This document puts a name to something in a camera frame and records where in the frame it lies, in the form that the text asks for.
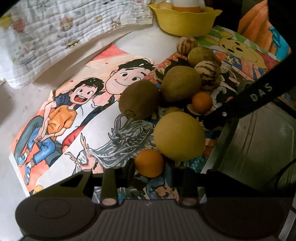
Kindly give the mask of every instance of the yellow plastic bowl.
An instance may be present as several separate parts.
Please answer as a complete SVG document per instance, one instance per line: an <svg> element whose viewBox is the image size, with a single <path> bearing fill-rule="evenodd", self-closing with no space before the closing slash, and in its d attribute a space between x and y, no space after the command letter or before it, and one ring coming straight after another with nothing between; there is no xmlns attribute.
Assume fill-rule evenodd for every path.
<svg viewBox="0 0 296 241"><path fill-rule="evenodd" d="M163 31L177 36L205 36L213 27L214 21L222 10L205 7L201 13L178 12L172 9L157 8L158 3L150 4L158 24Z"/></svg>

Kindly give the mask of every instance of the gray hair drawing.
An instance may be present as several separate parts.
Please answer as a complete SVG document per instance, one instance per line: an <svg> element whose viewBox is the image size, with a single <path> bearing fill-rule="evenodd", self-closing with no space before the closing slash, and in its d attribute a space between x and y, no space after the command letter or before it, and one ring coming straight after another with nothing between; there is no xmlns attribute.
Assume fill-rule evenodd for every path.
<svg viewBox="0 0 296 241"><path fill-rule="evenodd" d="M67 153L76 163L73 174L82 170L82 166L88 162L88 156L95 157L98 164L106 169L124 166L130 158L135 157L143 149L156 149L153 142L154 124L145 120L128 118L121 127L123 117L122 114L117 116L114 128L111 129L111 133L108 133L110 141L98 149L89 148L85 138L81 135L84 150L78 154L77 158ZM101 188L96 187L96 197L93 197L93 201L99 201L100 193Z"/></svg>

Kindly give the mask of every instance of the quilted blanket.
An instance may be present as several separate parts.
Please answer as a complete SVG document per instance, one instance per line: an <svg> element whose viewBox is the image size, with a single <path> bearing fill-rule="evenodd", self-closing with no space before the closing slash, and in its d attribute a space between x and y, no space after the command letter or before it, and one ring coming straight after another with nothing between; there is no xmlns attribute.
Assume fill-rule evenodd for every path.
<svg viewBox="0 0 296 241"><path fill-rule="evenodd" d="M13 88L99 35L150 24L153 0L20 0L0 18L0 77Z"/></svg>

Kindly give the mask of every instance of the striped melon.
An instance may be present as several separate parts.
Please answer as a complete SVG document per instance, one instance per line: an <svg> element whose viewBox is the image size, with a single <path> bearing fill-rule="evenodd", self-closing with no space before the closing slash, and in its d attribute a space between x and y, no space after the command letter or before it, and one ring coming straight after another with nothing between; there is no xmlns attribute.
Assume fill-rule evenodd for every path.
<svg viewBox="0 0 296 241"><path fill-rule="evenodd" d="M177 51L181 55L188 55L189 52L196 48L198 46L198 43L195 38L190 36L185 36L179 38L177 42Z"/></svg>
<svg viewBox="0 0 296 241"><path fill-rule="evenodd" d="M212 61L201 61L194 68L202 80L201 90L213 90L221 83L221 69Z"/></svg>

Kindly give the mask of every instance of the fruit pile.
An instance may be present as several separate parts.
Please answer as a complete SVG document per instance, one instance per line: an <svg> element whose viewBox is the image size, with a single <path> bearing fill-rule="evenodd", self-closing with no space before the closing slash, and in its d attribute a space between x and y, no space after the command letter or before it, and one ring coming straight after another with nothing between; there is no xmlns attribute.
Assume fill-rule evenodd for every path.
<svg viewBox="0 0 296 241"><path fill-rule="evenodd" d="M199 47L192 37L177 42L178 53L188 56L188 65L171 68L163 78L160 90L149 80L128 86L119 99L119 110L135 120L151 116L158 106L169 107L154 129L156 150L143 150L135 159L138 172L147 177L160 175L163 156L175 162L194 159L203 154L205 133L200 123L175 103L191 99L197 114L207 114L213 100L210 92L221 83L221 61L206 47Z"/></svg>

